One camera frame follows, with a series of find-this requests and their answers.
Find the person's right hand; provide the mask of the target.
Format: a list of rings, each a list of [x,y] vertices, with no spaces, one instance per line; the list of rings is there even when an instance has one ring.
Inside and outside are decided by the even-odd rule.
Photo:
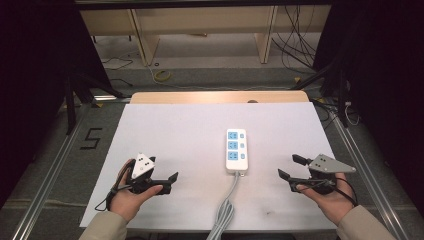
[[[321,209],[323,214],[336,226],[339,225],[343,217],[352,210],[355,205],[348,199],[353,197],[353,191],[347,183],[344,173],[336,173],[337,189],[327,195],[321,195],[315,190],[304,185],[298,185],[297,189],[313,200]]]

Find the white table mat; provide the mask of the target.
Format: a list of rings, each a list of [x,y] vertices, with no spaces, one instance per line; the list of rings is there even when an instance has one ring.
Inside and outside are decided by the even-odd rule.
[[[228,129],[245,129],[249,168],[244,175],[225,166]],[[109,192],[124,163],[155,156],[154,179],[178,172],[171,193],[141,207],[129,228],[151,231],[209,231],[219,205],[229,197],[235,213],[230,232],[329,230],[332,223],[307,197],[293,193],[281,169],[306,178],[293,154],[331,155],[314,106],[303,103],[129,104],[124,108],[81,224]]]

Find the white power strip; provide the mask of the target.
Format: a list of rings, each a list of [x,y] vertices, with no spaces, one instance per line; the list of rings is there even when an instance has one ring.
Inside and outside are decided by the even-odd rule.
[[[228,129],[226,133],[225,166],[229,173],[244,175],[248,168],[247,135],[245,129]]]

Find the wooden table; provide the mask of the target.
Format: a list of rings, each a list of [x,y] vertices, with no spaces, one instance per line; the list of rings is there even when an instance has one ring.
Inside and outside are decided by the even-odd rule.
[[[304,91],[185,91],[137,92],[131,104],[212,104],[308,102]]]

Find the dark curtain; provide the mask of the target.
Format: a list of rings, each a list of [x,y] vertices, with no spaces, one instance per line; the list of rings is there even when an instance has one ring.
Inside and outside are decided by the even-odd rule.
[[[0,208],[81,74],[110,84],[75,0],[0,0]]]
[[[314,67],[348,41],[353,105],[424,217],[424,0],[330,0]]]

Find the person's left hand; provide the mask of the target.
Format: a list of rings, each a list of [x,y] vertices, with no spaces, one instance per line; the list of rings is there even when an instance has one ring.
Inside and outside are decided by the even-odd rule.
[[[111,200],[109,211],[118,214],[126,222],[130,222],[137,215],[141,205],[157,195],[162,188],[162,185],[155,185],[140,194],[134,194],[129,190],[120,190]]]

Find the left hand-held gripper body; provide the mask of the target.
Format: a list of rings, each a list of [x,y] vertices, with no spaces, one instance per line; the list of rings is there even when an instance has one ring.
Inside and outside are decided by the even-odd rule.
[[[130,171],[126,184],[130,186],[130,191],[140,194],[152,186],[151,175],[154,171],[155,163],[143,153],[139,153],[130,164]]]

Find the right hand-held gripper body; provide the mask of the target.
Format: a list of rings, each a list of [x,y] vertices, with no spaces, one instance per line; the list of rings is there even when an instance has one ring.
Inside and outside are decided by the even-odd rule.
[[[354,173],[356,168],[324,154],[315,159],[304,158],[301,164],[310,172],[309,186],[317,193],[326,195],[333,192],[337,185],[336,173]]]

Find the aluminium rail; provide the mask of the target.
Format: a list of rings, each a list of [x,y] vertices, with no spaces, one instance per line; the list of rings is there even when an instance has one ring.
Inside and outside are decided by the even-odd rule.
[[[64,163],[69,156],[71,148],[80,132],[81,125],[90,109],[90,104],[82,104],[77,111],[77,121],[74,128],[65,136],[62,145],[49,168],[49,171],[43,178],[43,181],[35,194],[35,197],[30,201],[25,214],[17,225],[12,240],[27,240],[29,238],[45,202],[64,166]]]
[[[345,117],[345,114],[343,114],[341,110],[336,110],[334,107],[331,107],[329,115],[332,117],[331,122],[335,125],[338,134],[343,140],[367,188],[367,192],[374,202],[375,209],[379,212],[386,227],[398,240],[410,240],[406,228],[402,225],[401,218],[396,212],[396,208],[389,201],[389,198],[385,195],[385,191],[379,183],[380,178],[373,173],[371,167],[368,165],[368,160],[364,157],[350,130],[343,125],[341,118]]]

